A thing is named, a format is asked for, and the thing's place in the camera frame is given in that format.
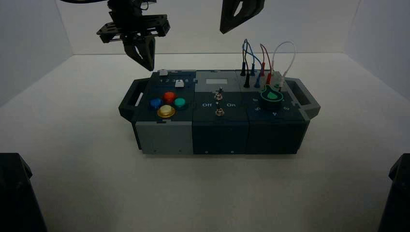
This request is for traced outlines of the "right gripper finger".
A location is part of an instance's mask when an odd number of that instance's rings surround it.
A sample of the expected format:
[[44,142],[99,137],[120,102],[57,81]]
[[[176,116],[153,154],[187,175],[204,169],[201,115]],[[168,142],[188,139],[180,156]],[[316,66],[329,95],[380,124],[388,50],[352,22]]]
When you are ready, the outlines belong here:
[[236,0],[238,7],[235,12],[235,28],[252,17],[256,16],[264,8],[264,0]]
[[238,7],[236,0],[223,0],[220,18],[220,32],[226,34],[235,28],[235,12]]

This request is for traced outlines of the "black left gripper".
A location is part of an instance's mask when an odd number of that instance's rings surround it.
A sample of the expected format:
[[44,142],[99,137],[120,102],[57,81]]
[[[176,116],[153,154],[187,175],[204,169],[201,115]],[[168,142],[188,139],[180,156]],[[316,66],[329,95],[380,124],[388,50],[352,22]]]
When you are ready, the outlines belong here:
[[103,43],[123,38],[125,53],[142,67],[155,67],[155,38],[164,37],[170,30],[166,14],[143,13],[155,0],[109,0],[107,6],[112,21],[103,25],[96,34]]

